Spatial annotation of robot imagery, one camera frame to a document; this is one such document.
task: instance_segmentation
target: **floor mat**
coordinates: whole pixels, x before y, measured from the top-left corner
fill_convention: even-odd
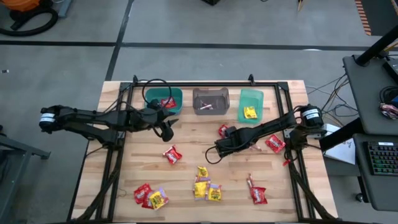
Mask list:
[[[355,0],[367,35],[384,35],[398,25],[398,0]]]

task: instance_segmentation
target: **desk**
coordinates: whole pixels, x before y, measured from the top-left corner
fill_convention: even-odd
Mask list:
[[[372,59],[368,66],[355,63],[353,57],[343,59],[346,74],[353,91],[359,118],[320,141],[322,149],[352,138],[355,133],[397,135],[398,120],[391,120],[379,111],[379,93],[386,86],[397,86],[382,67],[384,59]]]
[[[385,62],[384,59],[374,58],[370,60],[369,65],[362,67],[355,63],[353,57],[343,59],[359,118],[321,139],[320,145],[323,150],[326,150],[355,136],[354,141],[358,142],[355,142],[356,154],[361,166],[359,168],[361,176],[358,178],[361,191],[369,196],[369,202],[374,209],[398,212],[396,200],[393,200],[395,195],[391,193],[391,190],[397,186],[398,178],[370,175],[364,154],[365,149],[362,146],[364,141],[377,141],[384,138],[391,139],[392,142],[398,141],[394,140],[394,137],[381,136],[396,136],[398,127],[398,120],[388,119],[379,111],[379,92],[386,86],[397,86],[382,67]]]
[[[98,110],[103,111],[117,97],[120,82],[105,82],[99,99]],[[207,164],[204,153],[219,139],[217,130],[222,124],[249,126],[237,123],[239,95],[242,87],[230,87],[230,108],[224,116],[197,116],[192,108],[192,87],[183,87],[183,109],[179,121],[172,126],[174,137],[162,142],[152,131],[127,133],[124,147],[118,198],[114,210],[114,222],[276,222],[297,221],[292,185],[282,154],[274,154],[264,139],[258,145],[263,152],[245,150],[225,157],[219,164]],[[270,87],[250,87],[264,92],[263,122],[278,118],[275,91]],[[306,105],[307,93],[303,81],[289,81],[293,106]],[[134,88],[132,105],[142,108],[142,88]],[[171,145],[183,155],[181,161],[171,166],[162,153]],[[96,141],[88,146],[88,152],[98,148]],[[335,203],[319,149],[303,151],[310,187],[321,204],[337,217]],[[73,206],[72,218],[79,217],[100,190],[106,150],[86,158],[80,184]],[[222,185],[223,201],[212,203],[194,201],[193,180],[197,166],[206,166],[212,182]],[[265,187],[267,205],[253,205],[246,178],[251,172],[255,184]],[[141,208],[133,198],[133,191],[143,183],[153,189],[163,187],[170,198],[169,204],[158,211]],[[301,194],[303,209],[306,209]]]

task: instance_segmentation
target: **yellow candy packet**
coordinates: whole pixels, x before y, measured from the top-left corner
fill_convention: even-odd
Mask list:
[[[148,197],[152,206],[154,207],[154,210],[159,209],[169,202],[169,198],[166,196],[166,193],[162,188],[152,192]]]
[[[210,181],[196,182],[193,185],[193,194],[195,196],[195,200],[204,200],[206,199],[207,194],[207,186]]]
[[[206,199],[215,201],[215,202],[220,202],[221,201],[221,185],[209,184]]]
[[[246,119],[257,119],[257,113],[253,106],[244,107],[243,112]]]
[[[198,166],[198,175],[197,178],[195,179],[195,182],[202,182],[208,180],[210,180],[210,177],[207,168]]]

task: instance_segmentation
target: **orange vacuum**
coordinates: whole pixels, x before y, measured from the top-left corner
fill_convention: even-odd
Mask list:
[[[10,17],[15,21],[10,27],[12,30],[0,28],[0,34],[14,37],[36,35],[49,30],[58,21],[58,13],[52,9],[52,0],[0,0],[0,2],[11,10]],[[31,18],[43,13],[50,13],[52,15],[48,23],[36,29],[18,31]]]

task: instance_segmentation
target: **plastic bin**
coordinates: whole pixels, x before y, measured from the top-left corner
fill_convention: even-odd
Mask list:
[[[148,102],[154,99],[159,100],[160,102],[163,99],[167,99],[169,96],[169,88],[150,88],[145,93],[145,99],[147,99]],[[180,88],[172,88],[172,97],[177,106],[169,109],[169,111],[174,112],[175,114],[180,114],[182,110],[182,90]]]
[[[201,110],[205,105],[211,105],[212,110]],[[229,91],[193,89],[193,110],[197,115],[224,115],[229,109]]]
[[[238,121],[242,123],[256,124],[262,121],[262,103],[264,101],[264,93],[258,90],[242,90],[241,99],[239,100]],[[244,117],[243,108],[253,106],[256,110],[257,119],[246,119]]]

